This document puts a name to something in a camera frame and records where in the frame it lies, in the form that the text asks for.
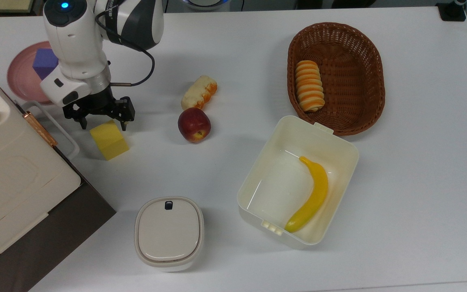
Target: red apple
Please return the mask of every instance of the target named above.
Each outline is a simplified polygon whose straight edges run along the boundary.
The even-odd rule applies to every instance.
[[[187,141],[197,143],[210,133],[211,125],[204,111],[190,107],[181,113],[178,128]]]

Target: purple cube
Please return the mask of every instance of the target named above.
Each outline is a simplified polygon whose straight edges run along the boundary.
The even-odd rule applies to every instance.
[[[59,64],[59,59],[52,49],[37,49],[32,67],[39,78],[43,80],[57,67],[57,64]]]

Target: yellow sponge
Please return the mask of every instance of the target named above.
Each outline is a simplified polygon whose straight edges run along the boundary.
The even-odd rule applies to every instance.
[[[89,130],[89,133],[91,133],[96,146],[98,146],[106,160],[117,157],[129,150],[129,146],[127,146],[114,120]]]

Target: metal handle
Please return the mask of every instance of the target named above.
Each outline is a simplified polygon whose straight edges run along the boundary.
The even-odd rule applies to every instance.
[[[68,134],[66,132],[66,130],[54,119],[54,117],[52,117],[47,111],[46,109],[44,109],[44,107],[38,103],[37,101],[35,100],[32,100],[32,101],[28,101],[26,103],[24,103],[22,106],[21,106],[24,111],[27,111],[28,109],[30,109],[31,107],[37,107],[51,122],[53,122],[53,124],[59,129],[59,131],[68,139],[68,141],[70,141],[70,143],[73,145],[73,150],[72,152],[70,152],[68,155],[66,155],[66,157],[71,160],[73,159],[77,154],[78,152],[80,151],[80,147],[78,146],[78,144],[75,142],[75,140],[70,136],[70,134]]]

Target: white plastic container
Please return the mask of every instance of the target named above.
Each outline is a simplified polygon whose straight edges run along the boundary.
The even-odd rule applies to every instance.
[[[328,174],[328,194],[313,218],[299,231],[284,230],[313,190],[313,178],[298,159],[321,164]],[[318,244],[338,208],[358,163],[356,147],[332,130],[295,116],[285,116],[254,162],[239,193],[241,217],[291,248]]]
[[[201,251],[203,238],[203,214],[189,198],[156,198],[138,212],[135,248],[149,266],[165,272],[189,268]]]

